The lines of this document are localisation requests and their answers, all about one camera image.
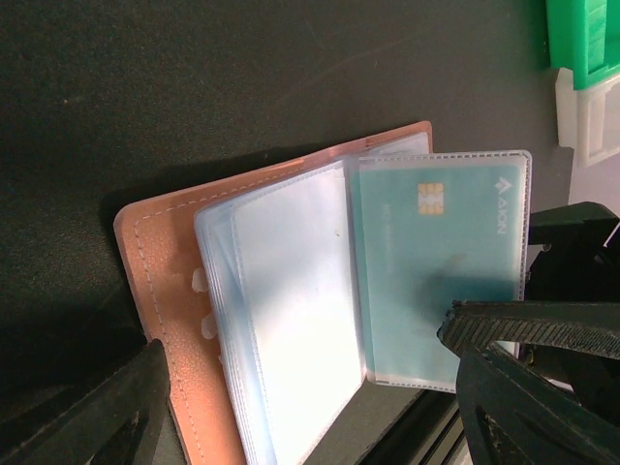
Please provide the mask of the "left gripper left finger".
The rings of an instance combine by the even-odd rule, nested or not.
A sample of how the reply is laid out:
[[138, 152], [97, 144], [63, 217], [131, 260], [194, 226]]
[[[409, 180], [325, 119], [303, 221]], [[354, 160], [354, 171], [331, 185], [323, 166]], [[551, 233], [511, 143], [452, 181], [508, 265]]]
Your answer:
[[3, 464], [150, 464], [168, 409], [154, 339], [110, 368], [1, 422]]

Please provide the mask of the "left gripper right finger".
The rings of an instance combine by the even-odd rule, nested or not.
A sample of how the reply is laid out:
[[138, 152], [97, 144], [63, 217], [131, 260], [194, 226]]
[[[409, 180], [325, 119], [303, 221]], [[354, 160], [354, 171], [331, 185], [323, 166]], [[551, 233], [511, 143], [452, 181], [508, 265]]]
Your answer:
[[456, 396], [475, 464], [617, 464], [619, 428], [491, 347], [464, 353]]

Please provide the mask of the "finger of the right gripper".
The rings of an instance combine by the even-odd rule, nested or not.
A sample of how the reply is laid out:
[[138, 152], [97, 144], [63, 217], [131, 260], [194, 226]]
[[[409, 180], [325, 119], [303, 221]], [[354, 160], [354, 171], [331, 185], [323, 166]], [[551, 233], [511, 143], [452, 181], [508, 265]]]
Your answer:
[[437, 331], [457, 356], [494, 342], [619, 358], [619, 305], [590, 302], [456, 301]]
[[528, 271], [527, 300], [619, 300], [619, 217], [607, 207], [585, 201], [533, 213], [529, 243], [542, 251]]

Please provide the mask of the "brown leather card holder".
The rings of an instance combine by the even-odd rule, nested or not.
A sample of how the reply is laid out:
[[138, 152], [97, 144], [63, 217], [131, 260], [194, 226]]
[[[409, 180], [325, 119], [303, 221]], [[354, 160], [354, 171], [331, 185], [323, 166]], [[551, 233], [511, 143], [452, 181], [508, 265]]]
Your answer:
[[[523, 159], [436, 153], [420, 122], [138, 201], [114, 232], [192, 464], [300, 464], [368, 376], [351, 178], [363, 160]], [[401, 388], [433, 388], [385, 385]]]

